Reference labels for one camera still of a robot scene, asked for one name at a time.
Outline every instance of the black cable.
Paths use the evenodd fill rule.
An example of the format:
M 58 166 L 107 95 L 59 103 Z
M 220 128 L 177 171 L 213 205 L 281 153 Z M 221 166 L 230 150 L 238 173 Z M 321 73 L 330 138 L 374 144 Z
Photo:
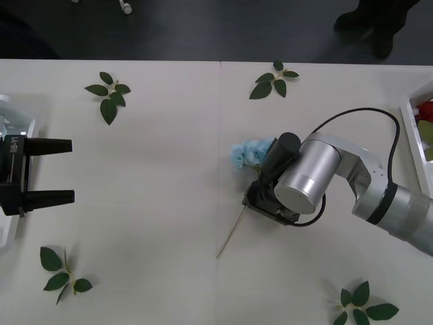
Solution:
M 391 146 L 390 156 L 388 158 L 388 180 L 390 182 L 392 182 L 392 160 L 394 159 L 395 149 L 397 147 L 397 142 L 398 142 L 398 139 L 400 137 L 400 123 L 398 122 L 397 118 L 394 115 L 392 115 L 391 113 L 386 112 L 385 110 L 380 110 L 379 108 L 370 108 L 370 107 L 355 108 L 353 110 L 347 110 L 345 112 L 341 112 L 340 114 L 337 114 L 337 115 L 327 119 L 325 122 L 323 122 L 318 127 L 316 127 L 316 129 L 311 133 L 318 132 L 318 130 L 320 130 L 326 124 L 328 124 L 332 120 L 335 120 L 336 118 L 338 118 L 342 115 L 346 115 L 346 114 L 353 113 L 353 112 L 360 112 L 363 110 L 385 114 L 387 117 L 391 118 L 395 123 L 395 128 L 396 128 L 395 129 L 395 136 L 394 136 L 394 141 L 393 141 L 392 146 Z
M 323 212 L 325 212 L 325 207 L 326 207 L 326 194 L 324 194 L 323 197 L 322 197 L 322 206 L 320 208 L 319 213 L 315 216 L 314 219 L 312 219 L 312 220 L 310 220 L 308 222 L 305 222 L 305 223 L 292 223 L 292 222 L 289 222 L 289 225 L 292 225 L 294 227 L 306 227 L 308 225 L 312 225 L 314 222 L 316 222 L 317 220 L 320 219 L 320 217 L 322 216 Z

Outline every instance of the blue flower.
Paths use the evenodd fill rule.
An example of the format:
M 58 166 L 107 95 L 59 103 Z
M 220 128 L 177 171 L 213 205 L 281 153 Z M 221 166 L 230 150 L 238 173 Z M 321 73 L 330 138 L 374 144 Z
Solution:
M 234 144 L 230 157 L 235 169 L 260 167 L 273 140 L 248 140 Z

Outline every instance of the artificial leaf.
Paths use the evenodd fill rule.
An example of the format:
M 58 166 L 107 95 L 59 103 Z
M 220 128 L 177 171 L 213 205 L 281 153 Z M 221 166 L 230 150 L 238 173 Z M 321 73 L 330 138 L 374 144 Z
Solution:
M 52 249 L 48 247 L 41 247 L 41 264 L 47 271 L 58 271 L 62 268 L 62 260 Z
M 275 90 L 280 94 L 281 97 L 286 97 L 286 82 L 284 80 L 278 79 L 273 82 Z
M 352 295 L 346 289 L 341 289 L 340 300 L 343 307 L 352 302 Z
M 62 291 L 60 291 L 59 297 L 57 298 L 57 303 L 55 303 L 56 305 L 59 303 L 60 299 L 62 298 L 63 294 L 65 293 L 66 288 L 68 287 L 68 285 L 69 285 L 69 283 L 67 283 L 67 284 L 63 287 Z
M 90 283 L 90 281 L 86 280 L 86 279 L 78 279 L 77 281 L 75 281 L 74 284 L 74 290 L 78 293 L 85 293 L 86 291 L 89 291 L 90 289 L 92 289 L 92 284 Z
M 259 83 L 253 90 L 250 95 L 251 100 L 259 100 L 260 98 L 265 98 L 271 93 L 272 86 L 269 81 L 263 81 Z
M 423 141 L 428 144 L 433 144 L 433 123 L 420 120 L 420 122 L 418 122 L 418 132 Z
M 345 325 L 346 321 L 347 313 L 343 311 L 342 314 L 335 320 L 334 325 Z
M 357 325 L 370 325 L 367 315 L 365 315 L 362 310 L 354 309 L 353 317 L 355 318 Z
M 123 98 L 123 96 L 122 96 L 121 93 L 118 93 L 117 91 L 115 91 L 114 93 L 111 93 L 111 94 L 110 94 L 110 98 L 112 99 L 112 101 L 113 101 L 116 105 L 123 106 L 123 107 L 126 106 L 126 104 L 125 104 L 125 102 L 124 102 L 124 98 Z
M 51 279 L 48 280 L 48 283 L 43 290 L 52 291 L 52 290 L 60 289 L 67 283 L 68 280 L 69 280 L 69 274 L 65 272 L 56 274 L 55 276 L 53 276 Z
M 113 78 L 106 72 L 100 72 L 99 77 L 103 82 L 105 82 L 107 85 L 113 84 Z
M 294 71 L 284 71 L 283 76 L 289 77 L 289 78 L 297 78 L 297 77 L 299 77 L 299 74 L 297 74 Z
M 108 89 L 101 85 L 90 85 L 88 87 L 85 87 L 87 91 L 90 91 L 91 93 L 94 93 L 98 96 L 107 96 L 108 95 Z
M 432 161 L 433 160 L 433 147 L 425 149 L 424 155 L 426 155 L 427 161 Z
M 368 307 L 365 311 L 372 320 L 390 320 L 398 313 L 399 309 L 390 303 L 383 303 Z
M 118 91 L 119 93 L 130 93 L 131 92 L 129 87 L 126 85 L 123 85 L 123 84 L 116 85 L 114 89 L 116 91 Z
M 110 125 L 117 115 L 116 104 L 114 104 L 114 102 L 109 99 L 103 100 L 101 103 L 101 114 L 105 122 Z
M 355 306 L 364 306 L 370 297 L 370 285 L 368 281 L 362 283 L 353 293 L 352 303 Z
M 259 76 L 259 78 L 256 80 L 256 83 L 261 83 L 262 81 L 272 81 L 273 79 L 275 79 L 273 73 L 268 72 Z
M 68 260 L 66 259 L 66 248 L 65 248 L 64 260 L 65 260 L 65 269 L 66 269 L 66 271 L 68 271 L 69 273 L 71 273 L 69 265 L 68 265 Z
M 281 62 L 280 60 L 275 60 L 275 61 L 273 62 L 273 67 L 274 67 L 275 69 L 277 69 L 277 71 L 281 71 L 281 70 L 283 70 L 283 68 L 284 68 L 284 66 L 283 66 L 283 62 Z

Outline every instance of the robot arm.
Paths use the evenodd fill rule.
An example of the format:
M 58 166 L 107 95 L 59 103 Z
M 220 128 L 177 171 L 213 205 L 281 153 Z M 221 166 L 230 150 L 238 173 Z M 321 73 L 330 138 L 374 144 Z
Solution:
M 297 219 L 286 217 L 286 221 L 281 222 L 281 218 L 314 213 L 332 177 L 339 175 L 347 180 L 355 195 L 354 215 L 433 256 L 431 198 L 389 181 L 379 158 L 356 144 L 333 135 L 312 133 L 296 153 L 295 137 L 284 133 L 276 140 L 277 144 L 271 147 L 263 164 L 265 176 L 261 179 L 266 179 L 266 174 L 277 177 L 265 184 L 266 195 L 262 200 L 257 197 L 253 200 L 253 183 L 247 191 L 245 205 L 265 214 L 258 209 L 260 202 L 261 207 L 263 202 L 267 202 L 267 207 L 271 203 L 280 204 L 273 207 L 276 213 L 266 211 L 265 215 L 282 224 L 296 225 Z M 294 162 L 282 173 L 275 174 L 272 170 L 281 166 L 280 157 L 284 153 L 295 157 Z

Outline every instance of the leaf sprig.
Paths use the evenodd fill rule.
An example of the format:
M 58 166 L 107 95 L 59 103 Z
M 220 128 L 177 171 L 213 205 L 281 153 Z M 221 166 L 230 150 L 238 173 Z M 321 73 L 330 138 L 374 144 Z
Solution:
M 75 275 L 72 273 L 66 260 L 66 249 L 64 253 L 64 263 L 62 263 L 60 257 L 48 247 L 41 247 L 40 256 L 41 264 L 44 269 L 50 272 L 61 270 L 60 273 L 57 273 L 48 280 L 48 283 L 43 289 L 44 291 L 53 291 L 63 287 L 62 291 L 60 291 L 59 297 L 57 298 L 56 305 L 59 303 L 69 284 L 74 289 L 74 295 L 76 295 L 76 293 L 85 293 L 93 288 L 92 284 L 87 279 L 75 280 Z
M 381 305 L 371 306 L 363 309 L 370 296 L 370 285 L 368 281 L 362 283 L 351 295 L 346 289 L 341 290 L 340 300 L 341 307 L 344 311 L 335 320 L 334 325 L 345 325 L 347 321 L 347 310 L 346 308 L 352 308 L 353 317 L 357 325 L 369 325 L 372 320 L 390 320 L 399 311 L 397 307 L 390 303 L 383 303 Z
M 259 100 L 261 98 L 267 97 L 271 93 L 272 85 L 274 86 L 278 94 L 281 97 L 285 98 L 287 93 L 287 87 L 286 82 L 282 78 L 299 77 L 298 73 L 285 69 L 283 62 L 281 62 L 280 60 L 275 60 L 273 63 L 273 67 L 276 69 L 276 71 L 278 71 L 278 75 L 274 76 L 274 74 L 270 72 L 261 75 L 256 80 L 256 83 L 258 83 L 258 85 L 252 90 L 252 93 L 250 95 L 251 100 Z
M 87 91 L 90 91 L 91 93 L 94 93 L 97 96 L 107 97 L 102 101 L 100 110 L 105 122 L 110 125 L 116 118 L 117 106 L 126 106 L 123 95 L 130 93 L 131 90 L 128 86 L 119 83 L 119 80 L 116 80 L 116 82 L 114 82 L 113 78 L 106 72 L 100 72 L 99 77 L 107 85 L 112 86 L 110 88 L 107 88 L 106 86 L 101 85 L 90 85 L 88 87 L 85 87 L 85 89 Z

